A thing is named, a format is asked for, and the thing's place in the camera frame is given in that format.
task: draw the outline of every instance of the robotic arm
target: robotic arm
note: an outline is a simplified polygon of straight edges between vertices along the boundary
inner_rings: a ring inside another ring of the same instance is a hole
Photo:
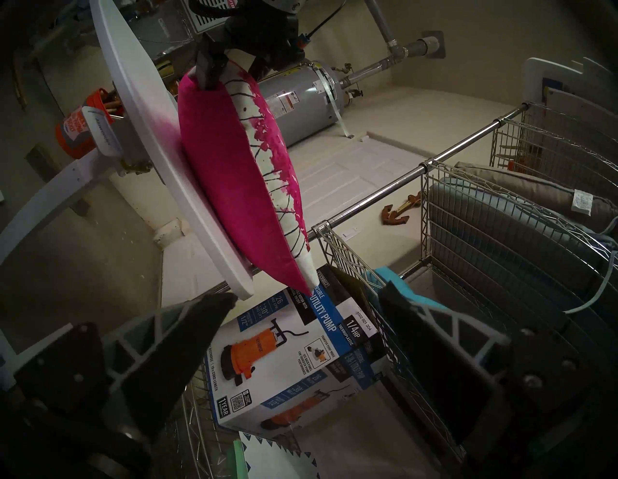
[[[298,39],[296,14],[306,0],[239,0],[236,8],[219,9],[190,0],[189,8],[204,17],[227,20],[219,38],[205,33],[198,47],[196,76],[200,88],[215,88],[227,65],[225,50],[255,56],[249,74],[256,81],[271,70],[284,70],[305,58]]]

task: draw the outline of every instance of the pink and white pillow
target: pink and white pillow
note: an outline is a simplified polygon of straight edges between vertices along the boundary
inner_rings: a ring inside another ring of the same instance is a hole
[[[232,61],[215,90],[180,82],[182,144],[238,249],[277,281],[311,295],[319,284],[298,180],[255,80]]]

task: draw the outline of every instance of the barcode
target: barcode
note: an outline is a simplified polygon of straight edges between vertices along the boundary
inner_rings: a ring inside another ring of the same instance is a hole
[[[251,404],[251,393],[248,389],[245,389],[243,392],[230,399],[230,402],[232,403],[232,412],[236,412],[238,409],[242,409]]]
[[[238,396],[234,396],[232,398],[232,412],[236,412],[238,411],[238,409],[242,409],[245,406],[245,398],[242,397],[242,394],[239,394]]]

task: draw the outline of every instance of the vent grille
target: vent grille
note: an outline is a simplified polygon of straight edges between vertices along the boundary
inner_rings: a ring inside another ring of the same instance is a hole
[[[236,0],[198,0],[201,4],[206,5],[207,7],[217,7],[220,9],[233,8],[236,5]],[[202,33],[208,30],[209,28],[213,28],[220,23],[225,22],[227,19],[211,19],[207,17],[202,17],[201,15],[194,14],[188,5],[188,0],[182,0],[182,4],[187,11],[187,15],[191,19],[191,23],[193,23],[193,27],[195,29],[195,33]]]

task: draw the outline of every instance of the orange pump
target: orange pump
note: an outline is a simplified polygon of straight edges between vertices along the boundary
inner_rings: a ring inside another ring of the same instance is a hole
[[[259,334],[236,344],[225,346],[221,352],[221,370],[223,377],[228,381],[234,380],[236,386],[242,384],[242,375],[246,379],[251,378],[255,367],[253,364],[260,358],[273,352],[279,346],[287,342],[286,334],[303,336],[309,331],[296,334],[292,331],[281,331],[277,325],[277,318],[271,320],[272,327],[265,329]]]
[[[297,404],[296,406],[291,407],[287,411],[283,411],[282,413],[279,413],[276,416],[271,417],[270,419],[262,421],[262,429],[273,431],[278,428],[287,427],[298,421],[300,419],[300,416],[304,412],[309,411],[312,407],[317,406],[320,402],[331,397],[331,393],[341,391],[345,388],[333,389],[332,391],[328,392],[322,392],[318,389],[313,396],[308,397],[300,404]]]

